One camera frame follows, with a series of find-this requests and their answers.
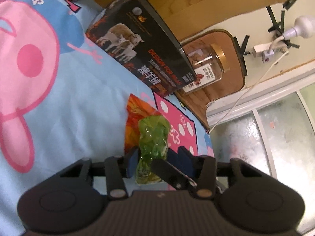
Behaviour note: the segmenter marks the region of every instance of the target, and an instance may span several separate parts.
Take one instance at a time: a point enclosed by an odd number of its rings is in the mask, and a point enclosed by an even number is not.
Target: pink cheek circle
[[[43,55],[38,47],[33,44],[24,45],[18,53],[17,65],[26,77],[36,77],[43,69]]]

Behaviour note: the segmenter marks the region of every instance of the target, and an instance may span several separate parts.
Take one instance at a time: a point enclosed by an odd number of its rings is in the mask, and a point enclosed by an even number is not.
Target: wooden tray
[[[231,34],[225,30],[212,30],[202,37],[199,37],[187,44],[183,49],[186,54],[212,43],[218,44],[223,50],[229,63],[230,70],[223,73],[222,79],[210,84],[191,94],[184,94],[183,91],[176,92],[178,99],[195,114],[205,128],[209,129],[206,117],[207,104],[224,96],[233,94],[245,85],[245,76],[241,61],[236,51],[236,46]]]

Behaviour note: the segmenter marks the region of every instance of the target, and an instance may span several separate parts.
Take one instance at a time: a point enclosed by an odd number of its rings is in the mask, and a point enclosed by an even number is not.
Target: power strip
[[[265,51],[268,51],[271,44],[272,43],[269,42],[269,43],[255,45],[253,47],[253,56],[254,57],[262,56]],[[276,43],[275,47],[273,48],[273,52],[274,53],[279,52],[282,48],[286,48],[286,47],[287,47],[287,45],[284,42],[282,42],[282,41],[278,42],[278,43]]]

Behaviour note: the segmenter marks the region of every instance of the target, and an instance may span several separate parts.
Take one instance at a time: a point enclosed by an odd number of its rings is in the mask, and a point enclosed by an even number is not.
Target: white light bulb
[[[285,40],[292,37],[301,36],[303,38],[310,38],[315,32],[315,17],[313,16],[299,16],[295,22],[294,27],[285,31],[282,35]]]

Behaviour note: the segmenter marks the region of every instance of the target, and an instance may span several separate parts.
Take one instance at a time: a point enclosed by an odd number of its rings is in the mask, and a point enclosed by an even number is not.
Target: gold lid
[[[220,67],[222,72],[226,72],[230,70],[230,66],[229,63],[227,62],[226,56],[224,55],[223,50],[221,49],[221,47],[219,45],[217,45],[216,43],[211,44],[211,47],[213,48],[213,50],[215,51],[216,55],[219,58],[220,61]]]

